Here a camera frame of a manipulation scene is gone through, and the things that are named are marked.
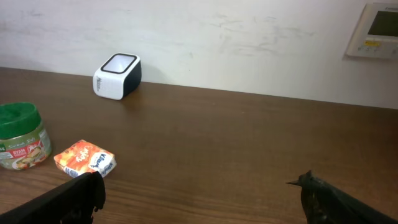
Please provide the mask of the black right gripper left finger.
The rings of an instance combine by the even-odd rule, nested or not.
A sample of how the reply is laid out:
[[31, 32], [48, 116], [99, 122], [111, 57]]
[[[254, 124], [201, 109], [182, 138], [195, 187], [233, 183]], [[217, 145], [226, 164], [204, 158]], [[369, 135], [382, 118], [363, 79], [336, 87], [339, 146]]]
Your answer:
[[99, 172], [86, 172], [6, 213], [1, 223], [93, 223], [106, 191]]

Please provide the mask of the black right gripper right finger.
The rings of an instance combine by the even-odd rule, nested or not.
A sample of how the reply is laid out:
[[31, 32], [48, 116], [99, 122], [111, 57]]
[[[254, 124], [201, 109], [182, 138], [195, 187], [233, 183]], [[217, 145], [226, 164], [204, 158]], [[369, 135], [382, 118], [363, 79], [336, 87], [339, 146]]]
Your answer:
[[301, 188], [307, 223], [397, 224], [397, 220], [366, 205], [308, 171], [288, 182]]

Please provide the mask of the orange tissue packet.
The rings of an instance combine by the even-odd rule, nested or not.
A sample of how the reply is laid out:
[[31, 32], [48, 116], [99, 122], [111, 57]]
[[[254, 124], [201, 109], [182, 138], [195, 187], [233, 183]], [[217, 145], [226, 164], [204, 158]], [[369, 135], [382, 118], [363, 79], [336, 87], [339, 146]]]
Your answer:
[[105, 177], [117, 166], [112, 152], [83, 139], [57, 154], [53, 159], [60, 170], [73, 178], [86, 172], [99, 172], [102, 177]]

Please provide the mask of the green lid seasoning jar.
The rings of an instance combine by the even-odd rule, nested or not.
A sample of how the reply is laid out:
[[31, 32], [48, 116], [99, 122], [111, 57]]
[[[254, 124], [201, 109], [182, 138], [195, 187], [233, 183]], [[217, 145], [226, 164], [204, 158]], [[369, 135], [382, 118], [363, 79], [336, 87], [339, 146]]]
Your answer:
[[1, 105], [1, 167], [28, 169], [46, 160], [51, 152], [50, 138], [36, 105]]

